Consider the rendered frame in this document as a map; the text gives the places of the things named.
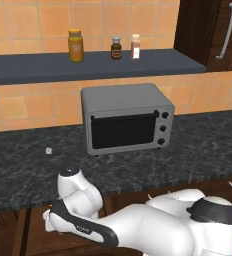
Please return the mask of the grey toaster oven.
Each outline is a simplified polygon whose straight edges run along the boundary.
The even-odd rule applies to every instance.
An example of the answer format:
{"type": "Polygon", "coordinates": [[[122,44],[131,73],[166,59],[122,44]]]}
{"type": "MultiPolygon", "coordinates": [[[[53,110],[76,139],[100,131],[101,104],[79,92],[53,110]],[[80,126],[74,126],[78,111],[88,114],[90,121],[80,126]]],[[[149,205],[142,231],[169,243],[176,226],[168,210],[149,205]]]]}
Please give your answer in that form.
{"type": "Polygon", "coordinates": [[[87,152],[91,155],[161,148],[169,143],[175,107],[152,83],[87,87],[81,90],[81,103],[87,152]],[[151,143],[104,149],[93,148],[91,134],[92,115],[96,118],[101,118],[147,114],[153,113],[155,110],[160,115],[156,119],[154,140],[151,143]],[[167,119],[162,118],[163,112],[169,113],[167,119]],[[167,127],[165,132],[160,131],[162,125],[167,127]],[[163,145],[157,143],[160,138],[165,139],[163,145]]]}

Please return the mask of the dark brown bottle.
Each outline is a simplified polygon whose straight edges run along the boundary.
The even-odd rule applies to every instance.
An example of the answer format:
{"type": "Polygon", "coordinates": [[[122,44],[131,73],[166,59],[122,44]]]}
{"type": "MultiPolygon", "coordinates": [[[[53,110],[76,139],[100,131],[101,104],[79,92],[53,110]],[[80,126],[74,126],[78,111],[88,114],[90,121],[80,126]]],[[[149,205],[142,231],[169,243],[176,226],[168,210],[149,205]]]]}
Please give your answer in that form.
{"type": "Polygon", "coordinates": [[[122,57],[122,46],[120,44],[120,38],[114,36],[112,38],[111,45],[111,58],[114,60],[119,60],[122,57]]]}

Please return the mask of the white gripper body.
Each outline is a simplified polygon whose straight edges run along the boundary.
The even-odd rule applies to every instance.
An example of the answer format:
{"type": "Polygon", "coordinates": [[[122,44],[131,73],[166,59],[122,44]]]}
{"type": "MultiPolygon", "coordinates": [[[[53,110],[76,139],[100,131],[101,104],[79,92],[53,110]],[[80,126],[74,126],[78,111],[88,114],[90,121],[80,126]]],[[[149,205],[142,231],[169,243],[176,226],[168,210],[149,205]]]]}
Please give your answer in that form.
{"type": "Polygon", "coordinates": [[[50,210],[46,210],[43,213],[43,215],[42,215],[43,220],[45,221],[45,230],[47,232],[53,232],[54,231],[54,227],[53,227],[53,225],[50,222],[49,216],[50,216],[50,210]]]}

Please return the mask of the white and red shaker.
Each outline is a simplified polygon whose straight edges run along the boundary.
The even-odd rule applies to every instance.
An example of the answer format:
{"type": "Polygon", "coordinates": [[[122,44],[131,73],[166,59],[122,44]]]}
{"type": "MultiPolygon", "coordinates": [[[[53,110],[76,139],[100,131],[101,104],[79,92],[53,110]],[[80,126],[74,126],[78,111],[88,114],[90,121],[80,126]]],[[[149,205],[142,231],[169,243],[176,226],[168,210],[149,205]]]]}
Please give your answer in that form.
{"type": "Polygon", "coordinates": [[[139,59],[140,58],[140,35],[133,34],[131,38],[131,58],[139,59]]]}

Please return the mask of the dark wood cupboard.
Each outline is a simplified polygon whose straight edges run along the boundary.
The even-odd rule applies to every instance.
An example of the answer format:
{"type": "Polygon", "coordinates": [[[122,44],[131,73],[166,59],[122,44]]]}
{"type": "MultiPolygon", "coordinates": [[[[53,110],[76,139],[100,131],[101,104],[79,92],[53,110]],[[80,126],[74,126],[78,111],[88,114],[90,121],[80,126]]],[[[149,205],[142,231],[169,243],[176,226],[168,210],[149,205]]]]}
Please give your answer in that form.
{"type": "Polygon", "coordinates": [[[219,4],[220,0],[180,1],[174,48],[204,66],[219,4]]]}

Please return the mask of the yellow jar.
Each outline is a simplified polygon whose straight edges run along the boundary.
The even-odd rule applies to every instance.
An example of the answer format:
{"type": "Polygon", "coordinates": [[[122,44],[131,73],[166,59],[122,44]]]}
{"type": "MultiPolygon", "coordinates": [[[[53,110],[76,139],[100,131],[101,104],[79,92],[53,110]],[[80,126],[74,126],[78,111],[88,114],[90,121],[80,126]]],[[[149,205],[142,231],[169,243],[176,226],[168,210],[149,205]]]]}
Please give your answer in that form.
{"type": "Polygon", "coordinates": [[[72,62],[82,62],[84,60],[84,44],[80,29],[68,30],[68,48],[70,60],[72,62]]]}

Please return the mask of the dark wood drawer front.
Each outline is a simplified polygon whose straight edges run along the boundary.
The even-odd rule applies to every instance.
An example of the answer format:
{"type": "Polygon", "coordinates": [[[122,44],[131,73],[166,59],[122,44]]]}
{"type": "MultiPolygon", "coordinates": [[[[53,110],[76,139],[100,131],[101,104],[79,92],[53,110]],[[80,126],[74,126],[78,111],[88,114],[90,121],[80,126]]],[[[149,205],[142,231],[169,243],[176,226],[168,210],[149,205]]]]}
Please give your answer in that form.
{"type": "Polygon", "coordinates": [[[209,195],[222,197],[232,202],[232,187],[229,185],[229,181],[232,182],[232,177],[214,181],[209,195]]]}

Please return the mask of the dark grey wall shelf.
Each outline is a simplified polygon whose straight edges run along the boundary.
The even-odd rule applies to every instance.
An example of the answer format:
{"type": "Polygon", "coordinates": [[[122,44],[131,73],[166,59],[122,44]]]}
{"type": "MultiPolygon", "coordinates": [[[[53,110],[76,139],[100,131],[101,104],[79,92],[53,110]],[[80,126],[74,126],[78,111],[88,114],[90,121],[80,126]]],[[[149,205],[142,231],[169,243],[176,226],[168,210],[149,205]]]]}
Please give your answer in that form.
{"type": "Polygon", "coordinates": [[[112,60],[108,51],[87,52],[71,62],[68,53],[0,55],[0,85],[99,80],[204,73],[206,67],[175,49],[129,51],[112,60]]]}

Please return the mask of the black toaster oven door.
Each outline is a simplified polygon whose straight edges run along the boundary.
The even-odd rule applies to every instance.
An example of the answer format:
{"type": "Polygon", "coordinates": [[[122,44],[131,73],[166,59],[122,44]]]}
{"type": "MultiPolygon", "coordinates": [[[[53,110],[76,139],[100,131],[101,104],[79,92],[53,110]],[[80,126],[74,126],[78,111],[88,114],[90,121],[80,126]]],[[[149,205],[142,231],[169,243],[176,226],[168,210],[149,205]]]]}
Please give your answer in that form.
{"type": "Polygon", "coordinates": [[[157,118],[91,121],[94,149],[132,146],[151,143],[157,118]]]}

